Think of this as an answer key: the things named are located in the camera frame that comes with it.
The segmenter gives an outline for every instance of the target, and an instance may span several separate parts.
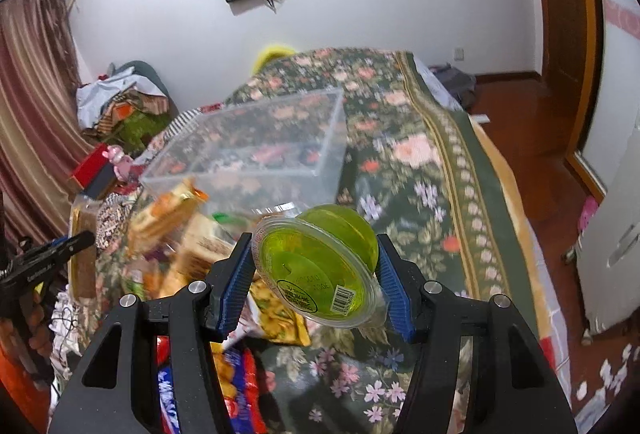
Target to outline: wooden floor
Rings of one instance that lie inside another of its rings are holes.
[[[600,367],[605,359],[615,375],[627,344],[633,346],[633,358],[638,332],[623,335],[622,327],[616,327],[599,335],[591,346],[580,343],[584,319],[577,272],[561,261],[562,253],[577,239],[577,221],[588,195],[562,159],[574,120],[569,105],[539,81],[512,80],[478,86],[471,112],[491,119],[484,130],[511,165],[526,215],[542,246],[567,322],[575,413],[603,387]],[[587,382],[588,392],[578,401],[575,391],[581,382]]]

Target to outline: clear plastic case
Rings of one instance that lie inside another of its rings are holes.
[[[227,107],[194,118],[140,177],[153,195],[185,177],[205,212],[332,203],[346,147],[342,90],[316,90]]]

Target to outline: screw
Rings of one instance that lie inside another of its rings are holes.
[[[202,293],[205,289],[207,289],[207,283],[203,280],[195,280],[189,284],[189,291],[191,293]]]
[[[498,293],[494,297],[494,303],[499,308],[508,308],[511,305],[511,299],[502,293]]]
[[[442,291],[442,284],[435,280],[428,280],[424,283],[424,290],[427,293],[437,294]]]
[[[128,308],[129,306],[133,306],[136,303],[136,296],[133,293],[127,293],[124,297],[120,299],[120,305],[123,308]]]

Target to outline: curtain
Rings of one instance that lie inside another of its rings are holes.
[[[92,149],[78,128],[79,86],[65,0],[0,3],[0,191],[12,242],[67,231],[67,180]]]

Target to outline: barcode label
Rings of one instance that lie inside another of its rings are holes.
[[[346,315],[351,307],[353,297],[356,295],[354,290],[345,288],[344,286],[336,286],[334,292],[334,300],[331,302],[331,311]]]

